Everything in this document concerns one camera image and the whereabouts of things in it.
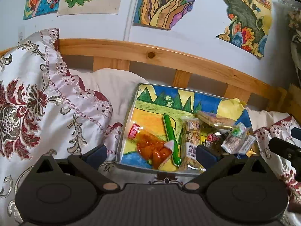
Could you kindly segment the dark jerky snack packet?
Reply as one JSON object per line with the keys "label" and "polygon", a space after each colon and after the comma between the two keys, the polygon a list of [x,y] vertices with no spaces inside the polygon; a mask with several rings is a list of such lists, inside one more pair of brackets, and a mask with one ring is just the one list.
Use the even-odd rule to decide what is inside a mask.
{"label": "dark jerky snack packet", "polygon": [[228,135],[229,132],[221,133],[219,131],[208,134],[206,139],[206,147],[219,155],[226,153],[226,150],[222,147],[222,144]]}

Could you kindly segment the green white kelp snack packet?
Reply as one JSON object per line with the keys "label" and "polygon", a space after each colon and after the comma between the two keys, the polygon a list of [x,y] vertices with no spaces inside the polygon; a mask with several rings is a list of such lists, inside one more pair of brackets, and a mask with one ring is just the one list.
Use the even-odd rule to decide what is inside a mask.
{"label": "green white kelp snack packet", "polygon": [[256,138],[249,132],[250,127],[238,123],[228,134],[221,147],[230,154],[246,155]]}

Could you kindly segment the green sausage stick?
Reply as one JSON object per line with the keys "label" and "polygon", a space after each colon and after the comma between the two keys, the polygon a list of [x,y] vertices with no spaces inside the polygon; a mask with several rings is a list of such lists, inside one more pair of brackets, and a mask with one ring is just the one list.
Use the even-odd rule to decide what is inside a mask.
{"label": "green sausage stick", "polygon": [[164,128],[166,132],[166,136],[168,141],[173,140],[173,164],[179,168],[180,164],[182,162],[181,157],[180,157],[180,150],[178,147],[178,143],[176,141],[176,137],[173,131],[173,126],[171,124],[171,120],[168,114],[163,114],[163,123],[164,123]]}

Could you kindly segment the rice cracker packet red letters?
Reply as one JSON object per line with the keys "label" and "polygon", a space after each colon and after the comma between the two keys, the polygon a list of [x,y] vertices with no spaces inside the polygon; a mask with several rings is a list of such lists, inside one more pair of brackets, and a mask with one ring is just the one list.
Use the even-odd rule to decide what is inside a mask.
{"label": "rice cracker packet red letters", "polygon": [[235,121],[233,119],[222,117],[214,113],[198,110],[195,112],[194,116],[205,122],[209,126],[215,127],[217,129],[231,130],[235,126]]}

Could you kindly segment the mixed nuts snack packet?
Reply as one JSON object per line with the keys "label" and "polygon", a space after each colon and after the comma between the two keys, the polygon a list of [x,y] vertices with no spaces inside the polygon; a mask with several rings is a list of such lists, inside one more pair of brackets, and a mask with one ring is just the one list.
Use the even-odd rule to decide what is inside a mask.
{"label": "mixed nuts snack packet", "polygon": [[181,164],[180,170],[202,170],[204,167],[196,158],[196,149],[201,145],[201,124],[198,118],[183,117],[183,126],[181,131]]}

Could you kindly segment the orange dried fruit packet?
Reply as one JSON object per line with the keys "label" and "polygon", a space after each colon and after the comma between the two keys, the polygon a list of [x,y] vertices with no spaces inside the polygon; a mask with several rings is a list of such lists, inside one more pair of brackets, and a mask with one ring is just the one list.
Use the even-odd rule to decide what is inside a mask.
{"label": "orange dried fruit packet", "polygon": [[164,141],[135,122],[129,129],[127,138],[135,143],[136,151],[144,160],[151,161],[152,169],[161,169],[173,155],[173,140]]}

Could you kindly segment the gold foil snack packet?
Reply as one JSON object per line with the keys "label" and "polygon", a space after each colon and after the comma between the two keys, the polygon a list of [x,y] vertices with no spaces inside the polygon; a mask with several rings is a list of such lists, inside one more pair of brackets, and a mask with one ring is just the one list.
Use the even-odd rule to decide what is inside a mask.
{"label": "gold foil snack packet", "polygon": [[253,143],[249,150],[247,151],[247,156],[251,157],[252,155],[258,154],[258,145]]}

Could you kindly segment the yellow candy box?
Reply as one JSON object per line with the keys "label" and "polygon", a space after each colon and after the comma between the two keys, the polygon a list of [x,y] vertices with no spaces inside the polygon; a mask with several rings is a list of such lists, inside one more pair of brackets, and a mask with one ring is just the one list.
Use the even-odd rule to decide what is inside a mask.
{"label": "yellow candy box", "polygon": [[201,144],[205,145],[208,140],[208,135],[214,132],[215,129],[213,127],[201,127]]}

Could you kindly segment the white floral embroidered bedspread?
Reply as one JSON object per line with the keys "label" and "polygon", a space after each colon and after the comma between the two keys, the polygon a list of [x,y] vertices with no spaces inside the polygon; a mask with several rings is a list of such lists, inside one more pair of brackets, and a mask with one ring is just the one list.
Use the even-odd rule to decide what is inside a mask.
{"label": "white floral embroidered bedspread", "polygon": [[[116,163],[124,123],[111,128],[113,107],[72,75],[56,43],[57,29],[38,31],[1,56],[1,225],[300,225],[300,182],[291,162],[270,151],[273,137],[300,147],[288,113],[247,110],[260,155],[284,183],[289,203],[277,221],[228,221],[202,196],[183,190],[197,175],[144,173]],[[120,185],[88,216],[71,224],[24,224],[15,195],[42,155],[65,159],[104,145],[98,172]]]}

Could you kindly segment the wooden bed headboard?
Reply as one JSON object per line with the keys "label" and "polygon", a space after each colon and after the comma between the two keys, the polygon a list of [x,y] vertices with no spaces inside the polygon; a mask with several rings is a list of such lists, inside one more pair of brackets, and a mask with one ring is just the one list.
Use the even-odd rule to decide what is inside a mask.
{"label": "wooden bed headboard", "polygon": [[300,120],[300,89],[272,87],[241,71],[202,57],[152,45],[103,39],[60,39],[56,45],[63,55],[93,58],[93,70],[129,70],[131,62],[174,69],[173,86],[187,88],[192,74],[228,85],[224,97],[248,102],[251,94],[268,99],[267,111],[287,112]]}

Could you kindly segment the cream pillow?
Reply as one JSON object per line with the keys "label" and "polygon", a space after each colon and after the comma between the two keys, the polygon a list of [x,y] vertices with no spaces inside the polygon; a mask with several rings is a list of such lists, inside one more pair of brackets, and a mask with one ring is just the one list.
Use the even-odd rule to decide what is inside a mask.
{"label": "cream pillow", "polygon": [[103,68],[93,73],[82,73],[71,69],[72,75],[79,76],[87,89],[102,93],[111,103],[113,114],[109,127],[121,127],[138,84],[147,80],[130,71]]}

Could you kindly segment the grey tray with dinosaur drawing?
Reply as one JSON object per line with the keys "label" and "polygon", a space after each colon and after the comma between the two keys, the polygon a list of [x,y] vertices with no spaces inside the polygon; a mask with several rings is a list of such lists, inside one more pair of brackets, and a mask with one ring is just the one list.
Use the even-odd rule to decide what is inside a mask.
{"label": "grey tray with dinosaur drawing", "polygon": [[[163,123],[163,114],[168,114],[181,151],[182,118],[196,118],[194,114],[198,110],[233,119],[235,126],[241,122],[246,127],[250,127],[249,132],[252,133],[247,110],[238,99],[226,99],[207,93],[163,85],[139,84],[135,89],[125,116],[117,148],[116,163],[124,169],[138,170],[144,173],[166,172],[194,176],[203,172],[205,169],[200,171],[180,170],[180,167],[177,168],[173,164],[173,156],[161,169],[152,169],[151,161],[144,160],[136,151],[135,143],[127,138],[129,129],[135,122],[164,141],[168,141]],[[226,133],[231,131],[213,128],[215,132]]]}

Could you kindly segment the torn bird landscape drawing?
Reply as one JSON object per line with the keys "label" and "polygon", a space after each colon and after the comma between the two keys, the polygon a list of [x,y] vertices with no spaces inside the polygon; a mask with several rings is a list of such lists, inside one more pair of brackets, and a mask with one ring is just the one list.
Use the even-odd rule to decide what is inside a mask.
{"label": "torn bird landscape drawing", "polygon": [[262,58],[272,23],[272,0],[224,1],[230,24],[216,37]]}

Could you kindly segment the colourful swirl fish drawing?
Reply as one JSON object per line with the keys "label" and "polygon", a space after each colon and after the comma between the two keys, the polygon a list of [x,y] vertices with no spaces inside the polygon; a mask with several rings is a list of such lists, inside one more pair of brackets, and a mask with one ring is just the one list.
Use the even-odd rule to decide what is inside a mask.
{"label": "colourful swirl fish drawing", "polygon": [[170,30],[193,9],[195,0],[138,0],[134,24]]}

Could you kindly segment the white wall pipe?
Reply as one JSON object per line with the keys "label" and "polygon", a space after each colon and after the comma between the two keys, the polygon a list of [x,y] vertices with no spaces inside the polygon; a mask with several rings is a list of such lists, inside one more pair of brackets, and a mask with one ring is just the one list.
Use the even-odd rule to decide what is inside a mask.
{"label": "white wall pipe", "polygon": [[137,0],[131,0],[129,10],[128,10],[128,17],[125,25],[125,31],[123,35],[123,41],[128,41],[130,38],[131,27],[134,20],[134,14],[136,9]]}

